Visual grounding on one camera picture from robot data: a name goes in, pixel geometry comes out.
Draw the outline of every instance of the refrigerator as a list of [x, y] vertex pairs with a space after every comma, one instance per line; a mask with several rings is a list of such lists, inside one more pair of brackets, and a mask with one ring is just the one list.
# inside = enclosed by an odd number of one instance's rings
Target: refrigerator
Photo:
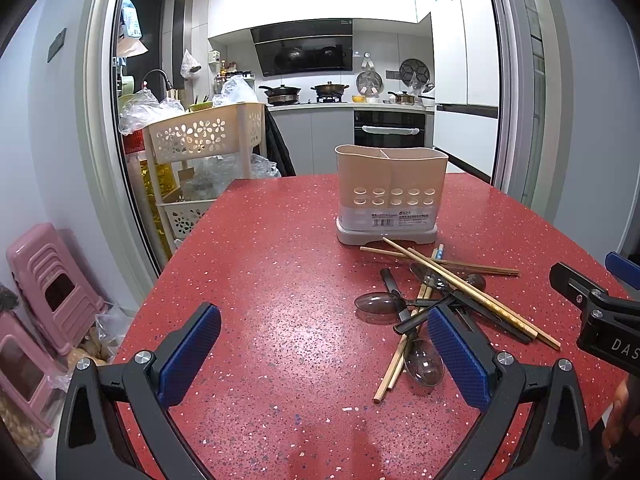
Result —
[[449, 171], [494, 174], [500, 69], [491, 0], [433, 0], [433, 144]]

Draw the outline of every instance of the black range hood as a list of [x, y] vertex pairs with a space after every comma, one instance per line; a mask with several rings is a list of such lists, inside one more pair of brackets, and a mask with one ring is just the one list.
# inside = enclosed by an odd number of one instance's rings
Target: black range hood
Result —
[[303, 20], [251, 29], [265, 77], [353, 70], [353, 20]]

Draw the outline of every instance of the table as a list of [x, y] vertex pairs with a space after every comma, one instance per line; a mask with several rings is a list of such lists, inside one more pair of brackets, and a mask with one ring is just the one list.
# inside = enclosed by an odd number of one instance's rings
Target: table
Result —
[[[478, 415], [448, 373], [430, 395], [403, 374], [372, 402], [398, 336], [358, 320], [353, 300], [383, 287], [385, 266], [406, 297], [418, 283], [404, 262], [341, 245], [336, 211], [333, 175], [236, 180], [171, 259], [120, 349], [116, 362], [155, 349], [202, 301], [219, 306], [220, 338], [170, 409], [217, 479], [432, 478]], [[577, 349], [578, 310], [551, 289], [548, 271], [562, 260], [614, 296], [625, 297], [622, 288], [543, 219], [468, 174], [447, 175], [437, 223], [445, 258], [521, 270], [487, 277], [487, 292], [560, 340], [561, 352], [485, 332], [523, 364], [571, 359], [593, 425], [623, 372]], [[143, 466], [161, 478], [123, 412]], [[487, 478], [506, 466], [526, 415], [521, 406]]]

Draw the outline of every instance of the chopstick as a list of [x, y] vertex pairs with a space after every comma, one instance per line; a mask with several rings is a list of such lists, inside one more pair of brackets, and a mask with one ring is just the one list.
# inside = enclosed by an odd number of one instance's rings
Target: chopstick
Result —
[[[433, 250], [433, 253], [431, 253], [431, 257], [434, 260], [438, 260], [439, 259], [438, 254], [442, 254], [443, 248], [444, 248], [444, 245], [440, 244], [436, 249]], [[420, 292], [418, 292], [418, 299], [421, 300], [422, 298], [425, 298], [428, 300], [431, 297], [432, 292], [433, 292], [433, 287], [426, 286], [424, 283], [421, 283]], [[414, 308], [414, 310], [411, 312], [411, 315], [415, 316], [416, 314], [418, 314], [419, 312], [422, 312], [423, 310], [424, 310], [423, 308]], [[404, 341], [404, 348], [402, 349], [402, 359], [400, 359], [398, 361], [398, 364], [396, 365], [396, 371], [391, 377], [391, 382], [386, 387], [387, 390], [392, 390], [394, 386], [396, 386], [396, 381], [398, 380], [398, 377], [400, 377], [400, 374], [402, 373], [402, 369], [404, 368], [404, 349], [406, 348], [406, 343], [407, 343], [407, 340]]]
[[[367, 253], [386, 254], [386, 256], [394, 256], [396, 258], [408, 258], [405, 254], [398, 253], [396, 251], [385, 251], [384, 249], [376, 249], [374, 247], [360, 247], [361, 251]], [[434, 258], [424, 257], [425, 260], [433, 260]], [[476, 272], [484, 272], [485, 274], [496, 274], [499, 276], [519, 276], [520, 271], [518, 269], [507, 269], [505, 267], [493, 267], [481, 264], [468, 264], [466, 262], [456, 262], [453, 260], [438, 260], [438, 263], [443, 267], [455, 267], [457, 269], [468, 269]]]
[[491, 310], [494, 314], [496, 314], [497, 316], [500, 316], [501, 318], [506, 320], [508, 323], [510, 323], [514, 327], [517, 327], [519, 330], [527, 334], [530, 338], [535, 339], [538, 336], [538, 332], [532, 329], [528, 324], [519, 320], [513, 314], [510, 314], [509, 312], [507, 312], [506, 310], [504, 310], [503, 308], [495, 304], [493, 299], [484, 297], [480, 293], [480, 291], [477, 290], [474, 286], [469, 285], [467, 282], [465, 282], [464, 280], [462, 280], [452, 272], [449, 272], [444, 267], [441, 267], [440, 265], [435, 263], [433, 260], [427, 260], [420, 253], [415, 254], [414, 252], [411, 252], [410, 250], [405, 249], [404, 247], [396, 244], [395, 242], [389, 240], [388, 238], [383, 237], [382, 239], [392, 247], [395, 247], [396, 249], [398, 249], [401, 253], [404, 253], [410, 258], [412, 258], [413, 260], [415, 260], [416, 262], [426, 265], [431, 270], [435, 270], [439, 275], [445, 278], [451, 285], [455, 286], [456, 288], [470, 295], [478, 303], [484, 305], [489, 310]]
[[[415, 249], [409, 248], [408, 249], [409, 252], [416, 254], [417, 256], [420, 257], [424, 257], [422, 256], [418, 251], [416, 251]], [[534, 330], [535, 332], [538, 332], [538, 338], [541, 339], [543, 342], [545, 342], [547, 345], [551, 346], [551, 348], [553, 348], [554, 350], [559, 350], [560, 349], [560, 342], [553, 338], [552, 336], [550, 336], [548, 333], [546, 333], [544, 330], [541, 330], [539, 327], [535, 326], [532, 322], [530, 322], [527, 318], [521, 316], [520, 314], [518, 314], [516, 311], [511, 310], [508, 306], [506, 306], [505, 304], [501, 303], [500, 301], [496, 300], [493, 296], [489, 296], [486, 292], [483, 292], [482, 290], [478, 290], [478, 292], [480, 294], [482, 294], [482, 296], [484, 296], [485, 298], [487, 298], [489, 301], [495, 303], [499, 308], [503, 309], [504, 311], [508, 312], [509, 314], [511, 314], [513, 317], [517, 318], [518, 320], [520, 320], [521, 322], [523, 322], [525, 325], [527, 325], [528, 327], [530, 327], [532, 330]]]
[[[435, 256], [437, 252], [438, 250], [434, 249], [433, 255]], [[401, 336], [400, 342], [396, 347], [396, 351], [394, 352], [394, 355], [391, 358], [391, 362], [389, 363], [389, 366], [386, 368], [385, 375], [384, 377], [382, 377], [382, 380], [380, 381], [380, 386], [378, 386], [378, 389], [376, 390], [376, 394], [373, 396], [373, 402], [375, 404], [378, 404], [380, 401], [382, 401], [382, 399], [385, 398], [386, 390], [389, 384], [391, 383], [391, 380], [394, 374], [396, 373], [396, 368], [398, 368], [398, 363], [402, 362], [402, 355], [404, 354], [404, 347], [406, 346], [406, 340], [407, 340], [406, 334]]]
[[[424, 257], [418, 251], [416, 251], [415, 249], [409, 248], [408, 253], [409, 254], [414, 254], [415, 256], [418, 256], [421, 260], [424, 259]], [[451, 275], [453, 278], [456, 279], [456, 282], [451, 282], [453, 285], [457, 286], [458, 288], [461, 288], [461, 287], [458, 286], [458, 284], [462, 280], [460, 280], [455, 274], [451, 274], [449, 271], [447, 271], [447, 269], [442, 269], [442, 270], [444, 270], [446, 274]], [[542, 340], [544, 343], [546, 343], [548, 346], [550, 346], [554, 350], [559, 350], [560, 349], [561, 345], [560, 345], [560, 342], [557, 339], [553, 338], [548, 333], [546, 333], [545, 331], [541, 330], [539, 327], [537, 327], [535, 324], [530, 322], [525, 317], [523, 317], [520, 314], [518, 314], [516, 311], [511, 310], [505, 304], [503, 304], [500, 301], [496, 300], [492, 296], [489, 296], [487, 293], [485, 293], [485, 292], [483, 292], [481, 290], [477, 290], [473, 286], [469, 286], [467, 288], [473, 290], [474, 293], [470, 294], [470, 295], [475, 300], [478, 300], [478, 297], [476, 296], [476, 294], [479, 294], [480, 298], [484, 298], [485, 300], [488, 301], [488, 303], [483, 303], [482, 301], [480, 303], [484, 304], [484, 306], [486, 306], [488, 309], [490, 309], [492, 312], [494, 312], [498, 316], [501, 316], [503, 319], [507, 320], [513, 326], [516, 326], [517, 328], [519, 328], [520, 330], [522, 330], [524, 333], [526, 333], [529, 336], [532, 336], [532, 333], [529, 331], [529, 330], [531, 330], [533, 333], [536, 334], [534, 339], [539, 338], [540, 340]], [[469, 292], [467, 290], [465, 290], [464, 288], [463, 288], [463, 291], [466, 292], [467, 294], [469, 294]]]

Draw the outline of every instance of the wall switch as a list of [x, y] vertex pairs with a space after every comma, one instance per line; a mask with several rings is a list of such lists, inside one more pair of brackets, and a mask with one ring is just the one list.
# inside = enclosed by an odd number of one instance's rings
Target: wall switch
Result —
[[53, 57], [59, 52], [62, 46], [65, 44], [66, 27], [56, 36], [53, 43], [49, 45], [49, 55], [47, 56], [47, 63], [53, 59]]

